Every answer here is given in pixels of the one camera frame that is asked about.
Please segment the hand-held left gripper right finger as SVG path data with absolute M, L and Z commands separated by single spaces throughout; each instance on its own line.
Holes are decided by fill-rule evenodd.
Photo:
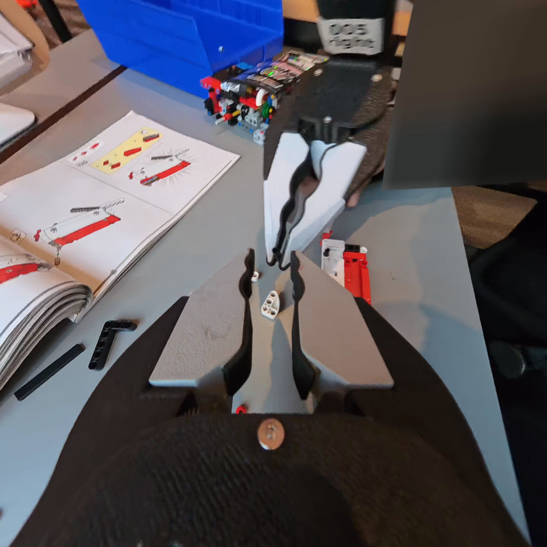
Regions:
M 301 400 L 394 380 L 354 296 L 300 251 L 291 253 L 293 379 Z

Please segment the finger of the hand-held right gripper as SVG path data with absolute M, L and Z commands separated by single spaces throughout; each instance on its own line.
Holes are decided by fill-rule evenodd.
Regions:
M 280 269 L 289 267 L 291 253 L 303 251 L 344 209 L 344 196 L 367 151 L 366 145 L 354 141 L 333 145 L 312 143 L 311 152 L 323 153 L 312 162 L 319 168 L 318 186 L 305 198 L 298 220 L 289 229 L 282 246 Z
M 264 180 L 264 238 L 266 262 L 287 266 L 288 219 L 295 194 L 310 174 L 310 146 L 300 133 L 282 133 Z

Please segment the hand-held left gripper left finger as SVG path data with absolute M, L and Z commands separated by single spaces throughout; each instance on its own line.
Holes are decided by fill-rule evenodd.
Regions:
M 149 384 L 232 397 L 252 368 L 250 297 L 255 251 L 236 256 L 193 291 Z

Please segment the red and white brick panel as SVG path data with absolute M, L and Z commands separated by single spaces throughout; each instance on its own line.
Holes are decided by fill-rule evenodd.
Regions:
M 343 240 L 328 239 L 321 245 L 321 269 L 354 297 L 372 304 L 367 249 Z

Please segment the multicoloured toy brick car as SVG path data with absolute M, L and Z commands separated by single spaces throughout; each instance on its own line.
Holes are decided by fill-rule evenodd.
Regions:
M 229 65 L 200 80 L 207 91 L 205 109 L 215 118 L 215 125 L 245 128 L 254 142 L 263 146 L 282 100 L 305 72 L 328 59 L 326 55 L 288 50 L 256 65 Z

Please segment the black L-shaped brick beam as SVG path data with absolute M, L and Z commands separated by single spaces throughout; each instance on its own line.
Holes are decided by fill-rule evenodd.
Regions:
M 91 371 L 102 370 L 108 360 L 113 343 L 118 333 L 133 332 L 137 323 L 129 319 L 109 320 L 103 325 L 95 349 L 92 353 L 88 368 Z

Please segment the open instruction booklet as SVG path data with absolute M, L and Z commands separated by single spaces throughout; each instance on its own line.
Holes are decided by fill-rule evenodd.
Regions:
M 72 154 L 1 185 L 1 388 L 239 159 L 131 111 Z

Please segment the black flat brick bar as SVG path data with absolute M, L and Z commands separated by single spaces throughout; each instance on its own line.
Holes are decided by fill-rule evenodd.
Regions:
M 76 344 L 71 347 L 67 352 L 54 360 L 50 365 L 46 366 L 41 372 L 34 375 L 34 377 L 15 391 L 14 396 L 17 401 L 26 399 L 84 351 L 85 346 L 83 344 Z

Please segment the blue plastic bin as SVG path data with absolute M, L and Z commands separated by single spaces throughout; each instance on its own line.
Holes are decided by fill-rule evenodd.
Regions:
M 282 1 L 78 1 L 107 58 L 205 98 L 200 81 L 283 48 Z

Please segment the white paper stack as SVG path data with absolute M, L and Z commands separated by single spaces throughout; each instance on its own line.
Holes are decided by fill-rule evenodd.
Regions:
M 1 15 L 1 88 L 32 70 L 33 44 Z

